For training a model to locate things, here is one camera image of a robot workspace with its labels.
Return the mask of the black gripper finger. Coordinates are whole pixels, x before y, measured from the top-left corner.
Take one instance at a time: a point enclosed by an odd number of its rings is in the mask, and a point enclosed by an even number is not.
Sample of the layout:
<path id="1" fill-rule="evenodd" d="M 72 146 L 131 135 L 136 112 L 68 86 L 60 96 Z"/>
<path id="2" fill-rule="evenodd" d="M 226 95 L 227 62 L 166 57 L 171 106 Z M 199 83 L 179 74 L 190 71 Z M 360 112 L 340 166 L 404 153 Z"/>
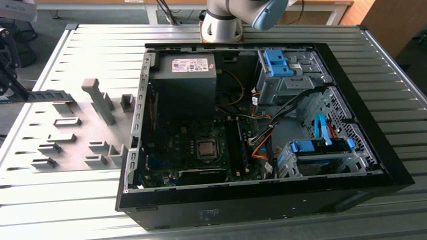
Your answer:
<path id="1" fill-rule="evenodd" d="M 7 28 L 0 29 L 0 95 L 12 91 L 13 102 L 27 102 L 29 92 L 17 81 L 16 69 L 21 67 L 16 43 Z"/>

